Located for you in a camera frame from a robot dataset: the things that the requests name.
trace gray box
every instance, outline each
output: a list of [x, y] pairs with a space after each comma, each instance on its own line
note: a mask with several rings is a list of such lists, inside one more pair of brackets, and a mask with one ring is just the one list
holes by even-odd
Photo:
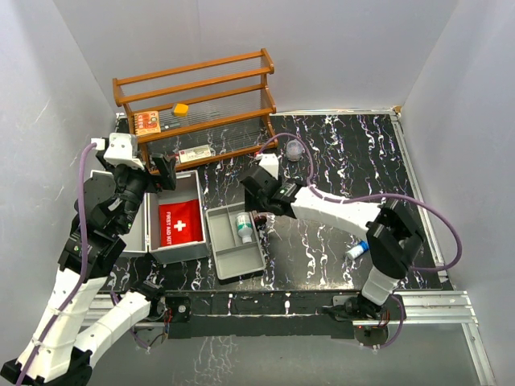
[[[161, 247], [161, 229], [159, 223], [159, 205], [165, 203], [182, 203], [198, 199], [200, 205], [200, 224], [202, 241], [192, 241]], [[176, 263], [200, 259], [209, 255], [208, 238], [204, 218], [204, 197], [196, 170], [177, 173], [177, 188], [174, 191], [161, 191], [158, 194], [147, 193], [136, 215], [130, 232], [122, 236], [126, 248], [123, 257], [141, 257], [151, 253], [161, 264]]]
[[243, 211], [245, 211], [245, 203], [235, 203], [206, 211], [216, 274], [221, 280], [262, 271], [266, 267], [258, 230], [252, 216], [250, 216], [253, 228], [252, 242], [243, 244], [237, 234], [236, 217]]

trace wooden rack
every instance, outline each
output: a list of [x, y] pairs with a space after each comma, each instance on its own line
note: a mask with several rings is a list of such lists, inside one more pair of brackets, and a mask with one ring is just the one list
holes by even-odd
[[[155, 80], [158, 78], [164, 78], [164, 77], [175, 77], [177, 78], [179, 74], [185, 74], [188, 72], [198, 72], [200, 78], [206, 75], [207, 71], [205, 69], [207, 68], [223, 68], [225, 65], [234, 64], [236, 62], [245, 62], [253, 60], [252, 63], [255, 63], [257, 60], [259, 60], [259, 65], [257, 68], [253, 69], [246, 69], [245, 71], [241, 72], [235, 72], [235, 73], [229, 73], [224, 74], [222, 76], [215, 76], [210, 77], [209, 75], [213, 74], [213, 71], [208, 73], [207, 79], [201, 79], [201, 80], [195, 80], [188, 83], [181, 84], [173, 84], [169, 87], [165, 88], [158, 88], [153, 91], [144, 91], [144, 92], [137, 92], [133, 93], [132, 95], [125, 95], [124, 94], [124, 88], [128, 85], [134, 85], [134, 84], [145, 84], [145, 82], [148, 82], [150, 80]], [[152, 141], [158, 141], [162, 140], [164, 138], [170, 138], [182, 134], [188, 134], [188, 133], [195, 133], [200, 130], [205, 129], [211, 129], [217, 126], [222, 125], [228, 125], [235, 122], [241, 122], [246, 121], [254, 118], [261, 118], [262, 123], [264, 124], [266, 131], [268, 135], [271, 137], [275, 135], [274, 128], [272, 127], [270, 123], [270, 114], [276, 112], [274, 99], [272, 98], [270, 94], [270, 90], [268, 89], [268, 83], [266, 76], [268, 74], [274, 73], [274, 64], [272, 62], [272, 59], [268, 55], [268, 52], [265, 48], [262, 48], [260, 51], [257, 52], [251, 52], [244, 55], [236, 55], [231, 56], [229, 58], [223, 58], [218, 60], [210, 60], [207, 62], [199, 63], [199, 64], [193, 64], [178, 68], [172, 68], [168, 70], [158, 71], [158, 72], [152, 72], [145, 75], [140, 76], [132, 76], [129, 78], [124, 79], [113, 79], [113, 95], [114, 100], [117, 104], [117, 106], [122, 107], [125, 109], [127, 117], [129, 119], [129, 127], [130, 132], [135, 133], [134, 130], [134, 115], [136, 113], [141, 113], [144, 111], [150, 111], [150, 110], [157, 110], [159, 114], [164, 113], [166, 110], [172, 110], [177, 103], [182, 103], [185, 105], [190, 106], [190, 112], [195, 108], [194, 106], [198, 104], [198, 109], [202, 109], [204, 105], [204, 102], [214, 101], [218, 100], [216, 103], [217, 105], [224, 105], [225, 101], [227, 101], [226, 105], [228, 106], [227, 109], [222, 109], [224, 112], [222, 114], [217, 113], [215, 116], [215, 119], [207, 119], [207, 120], [200, 120], [198, 122], [194, 122], [193, 124], [191, 121], [189, 121], [187, 118], [180, 118], [178, 122], [180, 122], [180, 125], [178, 127], [175, 127], [173, 129], [167, 129], [162, 131], [161, 133], [153, 133], [149, 135], [145, 135], [142, 137], [138, 137], [138, 144], [139, 148], [142, 151], [143, 159], [146, 162], [149, 162], [148, 157], [148, 149], [147, 144]], [[245, 79], [255, 79], [256, 84], [252, 85], [246, 85], [245, 87], [237, 87], [233, 88], [233, 85], [236, 84], [239, 80], [245, 80]], [[220, 85], [219, 87], [226, 87], [227, 90], [221, 91], [221, 92], [211, 92], [212, 88], [210, 86], [214, 85]], [[181, 96], [180, 94], [185, 94], [188, 92], [191, 92], [192, 90], [195, 91], [194, 97], [189, 97], [188, 99], [182, 99], [180, 100]], [[250, 93], [256, 93], [259, 92], [259, 105], [252, 107], [250, 109], [247, 109], [248, 106], [243, 106], [238, 109], [232, 108], [232, 105], [234, 104], [234, 96], [242, 95], [244, 96], [249, 95]], [[162, 105], [152, 105], [151, 101], [154, 98], [161, 97], [167, 97], [171, 96], [172, 101], [170, 103], [162, 104]], [[148, 102], [148, 107], [145, 107], [144, 109], [138, 109], [138, 110], [132, 110], [130, 107], [131, 103], [134, 102]], [[269, 144], [269, 148], [277, 147], [278, 142], [272, 142]], [[250, 147], [244, 147], [239, 150], [229, 151], [225, 152], [223, 154], [215, 154], [211, 157], [202, 158], [194, 162], [185, 162], [181, 163], [177, 166], [177, 170], [183, 170], [191, 167], [196, 167], [205, 163], [209, 162], [215, 162], [219, 161], [221, 159], [225, 158], [231, 158], [236, 157], [243, 154], [248, 153], [255, 153], [261, 148], [262, 144], [257, 144], [255, 146]]]

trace yellow sponge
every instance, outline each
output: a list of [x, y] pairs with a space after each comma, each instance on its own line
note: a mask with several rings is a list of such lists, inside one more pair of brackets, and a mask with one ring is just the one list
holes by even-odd
[[174, 109], [172, 110], [172, 113], [176, 117], [186, 117], [188, 109], [189, 109], [189, 107], [187, 105], [183, 105], [182, 103], [177, 103], [177, 104], [175, 104]]

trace gray floor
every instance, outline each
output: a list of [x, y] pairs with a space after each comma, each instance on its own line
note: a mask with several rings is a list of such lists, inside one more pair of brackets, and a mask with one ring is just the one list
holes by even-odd
[[124, 335], [89, 384], [479, 385], [460, 325], [409, 325], [377, 354], [326, 337], [166, 341], [150, 355]]

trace white wall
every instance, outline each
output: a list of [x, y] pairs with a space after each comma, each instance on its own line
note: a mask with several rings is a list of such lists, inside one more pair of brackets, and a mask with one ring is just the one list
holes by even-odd
[[499, 385], [515, 379], [514, 36], [511, 0], [460, 2], [402, 110], [422, 193], [463, 237], [451, 277], [470, 293]]
[[266, 47], [286, 111], [402, 105], [457, 1], [54, 3], [114, 109], [113, 77]]
[[41, 318], [74, 216], [78, 157], [114, 116], [51, 0], [1, 0], [0, 20], [1, 366]]

